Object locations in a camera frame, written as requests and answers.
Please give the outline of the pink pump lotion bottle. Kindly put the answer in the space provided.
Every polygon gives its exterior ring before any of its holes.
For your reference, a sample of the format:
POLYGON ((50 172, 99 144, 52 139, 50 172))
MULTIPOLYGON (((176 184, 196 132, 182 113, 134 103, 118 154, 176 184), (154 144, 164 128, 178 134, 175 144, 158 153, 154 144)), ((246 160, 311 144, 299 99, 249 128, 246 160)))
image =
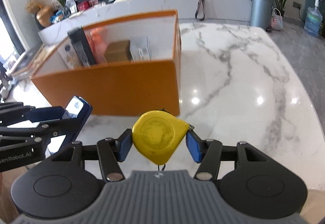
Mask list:
POLYGON ((89 45, 97 64, 106 63, 105 52, 107 43, 102 38, 104 29, 102 27, 95 28, 90 31, 88 36, 89 45))

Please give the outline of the woven small basket bag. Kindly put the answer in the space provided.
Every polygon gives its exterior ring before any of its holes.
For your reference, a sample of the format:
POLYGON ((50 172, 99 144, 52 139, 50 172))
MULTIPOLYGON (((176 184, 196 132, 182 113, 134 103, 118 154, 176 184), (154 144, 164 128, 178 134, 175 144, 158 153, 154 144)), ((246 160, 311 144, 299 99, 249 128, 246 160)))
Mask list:
POLYGON ((271 28, 276 31, 283 29, 283 17, 277 8, 272 9, 271 28))

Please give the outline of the grey metal trash bin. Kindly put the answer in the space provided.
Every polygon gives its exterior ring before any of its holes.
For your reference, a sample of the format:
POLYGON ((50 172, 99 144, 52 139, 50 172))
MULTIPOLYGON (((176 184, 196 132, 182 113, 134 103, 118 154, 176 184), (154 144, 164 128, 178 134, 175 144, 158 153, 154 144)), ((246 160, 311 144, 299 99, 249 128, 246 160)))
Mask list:
POLYGON ((250 25, 266 30, 271 25, 274 0, 251 0, 250 25))

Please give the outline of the gold round vase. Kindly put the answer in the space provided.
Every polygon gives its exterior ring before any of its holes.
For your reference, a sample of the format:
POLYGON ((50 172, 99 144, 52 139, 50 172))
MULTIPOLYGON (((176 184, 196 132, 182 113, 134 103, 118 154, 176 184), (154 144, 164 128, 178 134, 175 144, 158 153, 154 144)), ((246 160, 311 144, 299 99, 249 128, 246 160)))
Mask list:
POLYGON ((53 16, 54 10, 51 6, 42 7, 36 14, 36 18, 40 25, 43 27, 48 27, 52 23, 50 22, 50 18, 53 16))

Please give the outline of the brown cardboard cube box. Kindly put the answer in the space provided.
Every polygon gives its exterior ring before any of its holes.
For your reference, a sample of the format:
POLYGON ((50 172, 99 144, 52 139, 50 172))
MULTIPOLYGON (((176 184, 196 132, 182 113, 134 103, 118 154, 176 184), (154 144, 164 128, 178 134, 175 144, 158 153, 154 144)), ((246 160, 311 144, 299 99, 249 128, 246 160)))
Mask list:
POLYGON ((132 59, 130 53, 130 41, 121 40, 118 42, 112 42, 108 45, 104 57, 106 62, 124 62, 132 59))

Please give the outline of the blue water jug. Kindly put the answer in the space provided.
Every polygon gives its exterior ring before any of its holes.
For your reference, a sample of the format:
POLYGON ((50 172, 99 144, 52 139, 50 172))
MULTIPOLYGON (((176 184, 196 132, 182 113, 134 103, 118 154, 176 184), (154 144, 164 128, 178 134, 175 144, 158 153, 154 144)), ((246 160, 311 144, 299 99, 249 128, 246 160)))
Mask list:
POLYGON ((323 17, 320 12, 320 0, 315 0, 314 6, 307 9, 304 30, 314 36, 319 36, 319 30, 323 17))

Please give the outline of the blue Super Deer tin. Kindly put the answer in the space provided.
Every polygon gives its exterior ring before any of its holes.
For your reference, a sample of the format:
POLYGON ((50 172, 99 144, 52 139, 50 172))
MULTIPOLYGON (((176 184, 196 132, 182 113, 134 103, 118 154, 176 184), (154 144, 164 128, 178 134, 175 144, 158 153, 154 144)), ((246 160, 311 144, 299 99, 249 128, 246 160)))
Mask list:
POLYGON ((76 134, 79 134, 92 113, 93 107, 80 96, 73 96, 65 108, 62 119, 72 124, 76 134))

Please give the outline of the clear plastic box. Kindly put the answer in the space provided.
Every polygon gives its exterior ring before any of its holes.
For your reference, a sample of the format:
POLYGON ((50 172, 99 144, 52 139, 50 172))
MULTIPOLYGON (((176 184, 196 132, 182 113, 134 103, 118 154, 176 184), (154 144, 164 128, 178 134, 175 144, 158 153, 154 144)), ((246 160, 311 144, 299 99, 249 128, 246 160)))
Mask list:
POLYGON ((147 37, 133 37, 129 41, 129 51, 133 61, 151 60, 151 49, 147 37))

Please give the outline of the white Nivea cream tube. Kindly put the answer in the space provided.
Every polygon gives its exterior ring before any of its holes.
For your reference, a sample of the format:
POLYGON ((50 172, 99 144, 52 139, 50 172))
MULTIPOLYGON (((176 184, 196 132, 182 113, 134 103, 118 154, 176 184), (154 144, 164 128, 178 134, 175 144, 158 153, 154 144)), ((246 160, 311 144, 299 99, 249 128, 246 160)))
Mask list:
POLYGON ((59 45, 58 53, 69 70, 74 70, 83 66, 69 39, 59 45))

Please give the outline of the orange cardboard storage box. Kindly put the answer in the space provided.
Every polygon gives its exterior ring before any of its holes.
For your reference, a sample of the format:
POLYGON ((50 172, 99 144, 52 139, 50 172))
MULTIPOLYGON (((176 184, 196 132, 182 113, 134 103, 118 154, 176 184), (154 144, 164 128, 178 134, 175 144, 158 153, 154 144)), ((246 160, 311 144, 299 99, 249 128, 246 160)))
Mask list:
POLYGON ((80 96, 96 115, 140 115, 165 109, 180 113, 181 36, 176 10, 138 13, 82 27, 86 37, 102 27, 107 46, 112 42, 147 37, 150 61, 124 61, 69 70, 55 46, 31 75, 32 83, 54 106, 80 96))

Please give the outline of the yellow tape measure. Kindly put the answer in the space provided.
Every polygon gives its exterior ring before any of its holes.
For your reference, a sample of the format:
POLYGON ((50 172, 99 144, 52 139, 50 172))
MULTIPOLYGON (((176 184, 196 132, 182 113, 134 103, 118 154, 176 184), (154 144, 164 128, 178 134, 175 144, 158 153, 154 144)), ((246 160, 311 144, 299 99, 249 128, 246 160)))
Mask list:
POLYGON ((166 111, 154 110, 141 115, 132 128, 135 148, 152 163, 169 161, 190 125, 166 111))

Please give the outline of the black shower gel tube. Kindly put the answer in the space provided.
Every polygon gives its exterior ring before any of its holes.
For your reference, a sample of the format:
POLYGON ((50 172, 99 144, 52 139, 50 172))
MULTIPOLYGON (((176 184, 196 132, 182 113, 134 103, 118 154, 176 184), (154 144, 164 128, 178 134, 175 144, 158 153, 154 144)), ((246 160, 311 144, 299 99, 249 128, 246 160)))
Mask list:
POLYGON ((82 27, 67 32, 70 42, 83 66, 96 65, 88 39, 82 27))

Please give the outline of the stack of books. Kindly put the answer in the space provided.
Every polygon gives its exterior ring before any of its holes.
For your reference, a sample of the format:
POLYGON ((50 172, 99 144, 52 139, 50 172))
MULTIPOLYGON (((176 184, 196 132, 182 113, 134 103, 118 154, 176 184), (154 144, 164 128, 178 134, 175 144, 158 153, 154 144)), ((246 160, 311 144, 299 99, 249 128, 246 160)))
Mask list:
POLYGON ((29 78, 32 72, 54 50, 55 45, 41 45, 39 48, 32 48, 24 52, 9 72, 9 76, 15 79, 29 78))

